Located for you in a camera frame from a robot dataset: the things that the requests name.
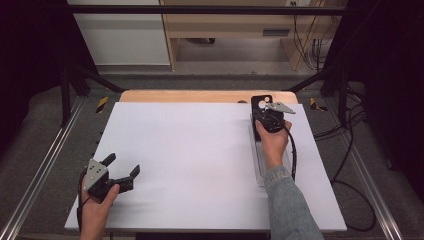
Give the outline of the white board sheet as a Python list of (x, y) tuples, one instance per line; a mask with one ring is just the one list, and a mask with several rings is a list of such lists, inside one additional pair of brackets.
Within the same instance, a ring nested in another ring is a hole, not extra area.
[(113, 178), (141, 172), (117, 197), (108, 229), (268, 231), (250, 114), (241, 103), (116, 103), (94, 157), (115, 154)]

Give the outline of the person's right hand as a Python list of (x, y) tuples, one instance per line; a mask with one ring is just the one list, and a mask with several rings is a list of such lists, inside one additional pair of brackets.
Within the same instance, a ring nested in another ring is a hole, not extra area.
[(274, 167), (283, 164), (283, 153), (289, 142), (289, 130), (292, 123), (285, 122), (285, 129), (276, 133), (269, 133), (260, 121), (255, 121), (256, 130), (262, 141), (262, 148), (266, 159), (266, 169), (271, 170)]

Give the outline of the light wooden desk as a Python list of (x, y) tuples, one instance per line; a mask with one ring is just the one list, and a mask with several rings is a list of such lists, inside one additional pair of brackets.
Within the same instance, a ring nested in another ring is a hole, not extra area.
[[(344, 7), (349, 0), (159, 0), (162, 6)], [(331, 40), (339, 16), (165, 14), (168, 42), (183, 38), (274, 38), (281, 41), (293, 70), (308, 60), (315, 39)]]

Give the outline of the clear plastic box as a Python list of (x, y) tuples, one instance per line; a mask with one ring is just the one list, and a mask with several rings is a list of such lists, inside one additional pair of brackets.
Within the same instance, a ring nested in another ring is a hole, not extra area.
[[(253, 154), (253, 163), (255, 169), (255, 176), (257, 185), (261, 188), (265, 187), (265, 176), (267, 173), (266, 159), (262, 148), (262, 141), (257, 142), (254, 138), (254, 132), (252, 127), (252, 118), (250, 116), (251, 126), (249, 128), (251, 149)], [(291, 177), (296, 179), (296, 167), (297, 167), (297, 149), (294, 142), (293, 136), (289, 133), (289, 142), (287, 148), (283, 154), (283, 166), (289, 171)]]

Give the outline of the black horizontal frame bar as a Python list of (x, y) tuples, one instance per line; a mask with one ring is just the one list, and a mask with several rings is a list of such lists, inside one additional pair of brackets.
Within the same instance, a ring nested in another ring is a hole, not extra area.
[(317, 15), (342, 16), (344, 7), (255, 7), (177, 5), (69, 5), (72, 13), (84, 14), (218, 14), (218, 15)]

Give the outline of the wooden table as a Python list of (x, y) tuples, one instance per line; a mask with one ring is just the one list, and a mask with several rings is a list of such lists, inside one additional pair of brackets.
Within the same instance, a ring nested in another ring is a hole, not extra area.
[(249, 102), (252, 96), (271, 95), (274, 101), (297, 104), (293, 92), (269, 90), (127, 90), (120, 102), (207, 102), (237, 103)]

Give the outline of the aluminium rail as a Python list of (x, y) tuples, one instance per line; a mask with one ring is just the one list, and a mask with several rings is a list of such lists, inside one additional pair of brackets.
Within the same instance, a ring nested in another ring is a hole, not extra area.
[(26, 188), (26, 191), (15, 208), (12, 216), (6, 222), (3, 229), (0, 231), (0, 240), (15, 240), (25, 219), (28, 216), (43, 184), (52, 169), (67, 137), (78, 118), (82, 105), (85, 101), (84, 97), (76, 97), (75, 102), (71, 108), (71, 114), (64, 126), (59, 128), (54, 141), (49, 147), (46, 155), (44, 156), (40, 166), (38, 167), (31, 183)]
[(366, 200), (371, 208), (374, 210), (374, 216), (379, 222), (379, 225), (387, 240), (404, 240), (401, 231), (394, 220), (380, 190), (378, 189), (373, 177), (368, 171), (362, 157), (357, 150), (353, 141), (353, 132), (348, 128), (345, 132), (341, 132), (343, 144), (346, 147), (346, 154), (343, 162), (348, 157), (351, 162), (355, 173), (361, 183)]

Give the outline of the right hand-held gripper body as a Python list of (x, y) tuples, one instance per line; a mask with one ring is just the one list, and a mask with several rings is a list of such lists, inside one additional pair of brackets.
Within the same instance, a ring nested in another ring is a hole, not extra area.
[(276, 133), (285, 128), (285, 113), (294, 114), (295, 111), (282, 102), (266, 103), (264, 108), (254, 110), (254, 118), (267, 132)]

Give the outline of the black curtain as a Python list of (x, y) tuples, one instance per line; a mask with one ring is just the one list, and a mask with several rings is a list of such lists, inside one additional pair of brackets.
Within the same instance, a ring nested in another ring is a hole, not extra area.
[(424, 0), (347, 0), (328, 62), (356, 29), (347, 76), (365, 86), (365, 109), (388, 159), (424, 200)]
[(97, 71), (68, 0), (0, 0), (0, 154), (33, 96), (61, 84), (66, 66)]

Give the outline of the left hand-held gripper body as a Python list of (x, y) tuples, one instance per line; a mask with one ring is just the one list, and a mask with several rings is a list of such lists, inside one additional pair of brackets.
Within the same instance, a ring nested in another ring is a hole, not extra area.
[(103, 166), (100, 162), (91, 159), (87, 167), (83, 190), (91, 197), (103, 202), (110, 189), (116, 184), (120, 186), (119, 193), (133, 190), (134, 179), (130, 175), (120, 179), (112, 179), (109, 177), (108, 166)]

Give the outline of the black metal stand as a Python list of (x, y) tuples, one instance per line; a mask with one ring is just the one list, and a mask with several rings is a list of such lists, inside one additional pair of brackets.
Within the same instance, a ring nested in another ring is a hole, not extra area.
[(308, 77), (306, 80), (288, 88), (288, 91), (296, 93), (319, 80), (324, 81), (320, 89), (320, 93), (323, 97), (331, 97), (335, 92), (338, 92), (337, 118), (341, 125), (346, 127), (348, 77), (342, 65), (329, 65), (320, 72)]
[(123, 93), (125, 91), (124, 88), (109, 82), (98, 73), (79, 65), (66, 65), (61, 72), (62, 127), (71, 118), (70, 87), (74, 88), (78, 96), (87, 96), (91, 91), (86, 82), (87, 79), (91, 79), (115, 93)]

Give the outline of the person's left hand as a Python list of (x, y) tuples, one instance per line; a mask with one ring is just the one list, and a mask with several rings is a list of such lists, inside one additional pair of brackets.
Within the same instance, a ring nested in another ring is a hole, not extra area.
[(120, 186), (115, 184), (101, 203), (91, 198), (87, 192), (81, 192), (83, 207), (80, 240), (102, 239), (110, 209), (119, 194), (119, 190)]

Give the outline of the white cabinet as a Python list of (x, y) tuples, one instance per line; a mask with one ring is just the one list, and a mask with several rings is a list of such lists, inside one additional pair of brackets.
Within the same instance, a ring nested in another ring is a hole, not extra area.
[(96, 65), (169, 65), (160, 14), (75, 14)]

